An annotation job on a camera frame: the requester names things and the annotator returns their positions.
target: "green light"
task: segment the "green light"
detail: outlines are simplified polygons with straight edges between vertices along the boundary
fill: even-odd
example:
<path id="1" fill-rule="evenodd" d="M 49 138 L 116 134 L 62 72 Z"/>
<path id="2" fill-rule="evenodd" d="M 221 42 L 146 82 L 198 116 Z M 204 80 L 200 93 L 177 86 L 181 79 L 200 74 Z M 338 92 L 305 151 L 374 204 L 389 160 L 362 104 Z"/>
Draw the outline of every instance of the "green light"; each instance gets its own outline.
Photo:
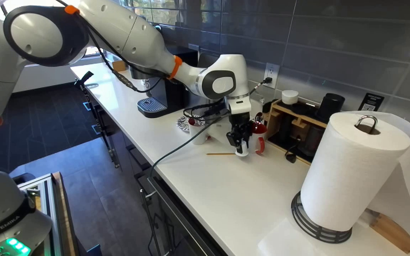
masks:
<path id="1" fill-rule="evenodd" d="M 13 256 L 29 256 L 32 254 L 32 249 L 18 239 L 6 239 L 6 244 Z"/>
<path id="2" fill-rule="evenodd" d="M 12 245 L 12 247 L 15 247 L 15 245 L 19 244 L 18 239 L 8 239 L 8 242 L 9 242 L 9 245 Z"/>

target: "paper towel holder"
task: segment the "paper towel holder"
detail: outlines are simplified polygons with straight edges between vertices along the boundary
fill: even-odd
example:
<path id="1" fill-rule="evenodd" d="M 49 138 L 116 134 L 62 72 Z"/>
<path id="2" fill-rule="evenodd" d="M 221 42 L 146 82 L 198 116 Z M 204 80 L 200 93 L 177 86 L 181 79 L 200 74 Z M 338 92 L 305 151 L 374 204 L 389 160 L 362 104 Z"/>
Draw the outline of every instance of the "paper towel holder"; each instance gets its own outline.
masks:
<path id="1" fill-rule="evenodd" d="M 344 244 L 352 237 L 352 229 L 349 231 L 332 231 L 315 224 L 307 214 L 302 204 L 302 192 L 298 192 L 291 202 L 292 217 L 300 228 L 310 237 L 325 242 L 325 244 Z"/>
<path id="2" fill-rule="evenodd" d="M 366 126 L 366 124 L 362 124 L 365 120 L 374 120 L 374 126 L 369 127 L 369 126 Z M 358 124 L 356 124 L 355 127 L 356 127 L 358 130 L 369 134 L 369 136 L 379 136 L 381 131 L 376 130 L 376 126 L 378 126 L 378 119 L 376 119 L 375 116 L 365 116 L 365 117 L 362 117 L 362 119 L 358 121 Z"/>

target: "dark floor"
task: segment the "dark floor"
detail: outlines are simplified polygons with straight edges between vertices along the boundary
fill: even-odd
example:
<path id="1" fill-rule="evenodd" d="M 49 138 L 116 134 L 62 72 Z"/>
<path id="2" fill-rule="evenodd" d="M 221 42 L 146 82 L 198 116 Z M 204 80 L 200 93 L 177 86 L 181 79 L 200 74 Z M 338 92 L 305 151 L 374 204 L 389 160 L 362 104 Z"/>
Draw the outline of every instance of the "dark floor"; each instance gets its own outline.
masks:
<path id="1" fill-rule="evenodd" d="M 122 170 L 116 170 L 102 138 L 53 154 L 12 175 L 62 173 L 77 238 L 86 249 L 100 244 L 105 256 L 146 256 L 150 227 L 133 175 L 140 171 L 126 151 L 124 136 L 114 137 Z"/>
<path id="2" fill-rule="evenodd" d="M 85 100 L 73 84 L 13 94 L 0 127 L 0 171 L 97 138 Z"/>

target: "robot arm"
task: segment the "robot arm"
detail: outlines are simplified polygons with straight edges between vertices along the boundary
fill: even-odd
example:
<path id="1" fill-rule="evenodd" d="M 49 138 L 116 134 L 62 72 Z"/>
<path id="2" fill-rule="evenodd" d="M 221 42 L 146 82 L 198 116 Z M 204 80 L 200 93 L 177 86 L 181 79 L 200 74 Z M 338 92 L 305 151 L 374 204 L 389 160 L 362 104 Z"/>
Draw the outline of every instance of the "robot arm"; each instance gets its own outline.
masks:
<path id="1" fill-rule="evenodd" d="M 241 55 L 223 55 L 211 67 L 183 63 L 164 45 L 149 22 L 110 0 L 83 0 L 76 8 L 21 8 L 5 20 L 9 45 L 26 60 L 42 66 L 65 66 L 82 57 L 92 39 L 127 63 L 156 70 L 179 80 L 208 100 L 226 99 L 231 111 L 230 143 L 237 156 L 248 154 L 250 89 L 247 63 Z"/>

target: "paper towel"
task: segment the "paper towel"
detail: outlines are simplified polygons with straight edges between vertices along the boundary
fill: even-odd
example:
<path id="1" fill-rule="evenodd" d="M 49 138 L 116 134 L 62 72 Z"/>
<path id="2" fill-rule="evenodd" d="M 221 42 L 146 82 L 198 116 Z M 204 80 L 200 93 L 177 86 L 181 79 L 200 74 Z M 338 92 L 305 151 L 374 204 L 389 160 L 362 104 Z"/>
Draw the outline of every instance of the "paper towel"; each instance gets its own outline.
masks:
<path id="1" fill-rule="evenodd" d="M 328 229 L 349 231 L 410 147 L 410 137 L 385 121 L 378 121 L 379 136 L 358 130 L 362 117 L 332 116 L 302 185 L 305 212 Z"/>
<path id="2" fill-rule="evenodd" d="M 410 137 L 410 123 L 388 113 L 368 113 L 384 120 Z M 378 192 L 369 210 L 385 214 L 410 235 L 410 147 L 401 157 L 392 177 Z"/>

